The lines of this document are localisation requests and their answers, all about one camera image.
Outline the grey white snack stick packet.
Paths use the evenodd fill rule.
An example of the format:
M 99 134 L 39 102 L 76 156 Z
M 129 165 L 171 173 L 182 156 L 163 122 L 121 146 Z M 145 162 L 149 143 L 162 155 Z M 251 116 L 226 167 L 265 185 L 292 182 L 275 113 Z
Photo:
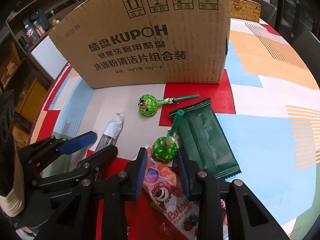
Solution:
M 99 143 L 95 149 L 95 153 L 106 148 L 110 145 L 115 145 L 118 137 L 123 129 L 123 114 L 117 113 L 113 118 L 108 122 L 103 135 L 101 136 Z

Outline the pink bear snack packet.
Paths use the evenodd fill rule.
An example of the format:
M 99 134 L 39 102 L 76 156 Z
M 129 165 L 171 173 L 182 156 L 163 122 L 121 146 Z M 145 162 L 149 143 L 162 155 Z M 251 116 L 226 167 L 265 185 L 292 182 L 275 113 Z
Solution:
M 153 159 L 149 146 L 145 149 L 148 160 L 143 181 L 144 190 L 170 225 L 187 239 L 196 239 L 199 205 L 184 196 L 178 175 L 164 163 Z

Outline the green lollipop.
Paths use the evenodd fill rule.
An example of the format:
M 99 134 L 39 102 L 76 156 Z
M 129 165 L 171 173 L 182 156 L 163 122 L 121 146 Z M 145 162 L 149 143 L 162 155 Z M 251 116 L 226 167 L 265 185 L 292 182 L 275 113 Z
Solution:
M 178 98 L 165 98 L 158 100 L 151 94 L 145 94 L 139 98 L 138 108 L 139 112 L 147 117 L 153 116 L 157 113 L 159 107 L 167 104 L 174 104 L 179 101 L 199 98 L 199 94 L 183 96 Z
M 168 163 L 176 157 L 177 154 L 177 135 L 176 130 L 184 116 L 184 111 L 179 109 L 174 117 L 171 129 L 167 131 L 167 135 L 159 137 L 152 146 L 153 157 L 162 163 Z

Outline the dark green snack packet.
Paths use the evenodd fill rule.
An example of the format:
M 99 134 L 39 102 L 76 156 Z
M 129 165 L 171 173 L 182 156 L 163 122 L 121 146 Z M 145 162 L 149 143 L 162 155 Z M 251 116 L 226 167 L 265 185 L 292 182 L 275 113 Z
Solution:
M 211 98 L 181 110 L 184 116 L 177 132 L 188 159 L 217 179 L 240 174 L 240 166 L 212 109 Z

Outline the colourful patchwork tablecloth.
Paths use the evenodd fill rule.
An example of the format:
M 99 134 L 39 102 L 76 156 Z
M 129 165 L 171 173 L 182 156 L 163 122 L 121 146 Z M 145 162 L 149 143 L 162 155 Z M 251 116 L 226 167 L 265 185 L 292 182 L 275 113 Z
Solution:
M 319 217 L 319 87 L 295 50 L 265 22 L 233 19 L 219 85 L 154 84 L 90 88 L 67 64 L 44 98 L 30 142 L 51 135 L 101 136 L 116 113 L 125 119 L 118 156 L 105 177 L 122 170 L 171 125 L 165 105 L 153 117 L 138 111 L 144 94 L 199 94 L 212 108 L 239 163 L 237 176 L 291 239 L 305 239 Z

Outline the water bottle on counter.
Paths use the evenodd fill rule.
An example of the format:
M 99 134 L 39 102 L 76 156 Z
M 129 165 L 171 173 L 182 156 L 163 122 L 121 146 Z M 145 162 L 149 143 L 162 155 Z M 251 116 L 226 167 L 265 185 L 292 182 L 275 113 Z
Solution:
M 27 36 L 31 40 L 31 42 L 33 44 L 36 44 L 38 42 L 38 40 L 39 40 L 39 36 L 37 35 L 37 33 L 34 30 L 34 28 L 31 27 L 30 25 L 26 24 L 25 25 L 25 31 L 26 31 Z

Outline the brown cardboard box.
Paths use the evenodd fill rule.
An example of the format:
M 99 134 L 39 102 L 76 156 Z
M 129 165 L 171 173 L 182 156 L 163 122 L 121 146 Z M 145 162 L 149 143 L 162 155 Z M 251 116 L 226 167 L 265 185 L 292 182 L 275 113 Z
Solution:
M 222 80 L 230 0 L 87 0 L 49 37 L 92 88 Z

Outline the woven wicker basket box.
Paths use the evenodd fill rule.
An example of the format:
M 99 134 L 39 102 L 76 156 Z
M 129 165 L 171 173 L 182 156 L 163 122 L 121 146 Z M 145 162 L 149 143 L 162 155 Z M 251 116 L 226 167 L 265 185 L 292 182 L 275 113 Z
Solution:
M 261 5 L 252 0 L 231 0 L 230 15 L 231 18 L 259 22 L 261 14 Z

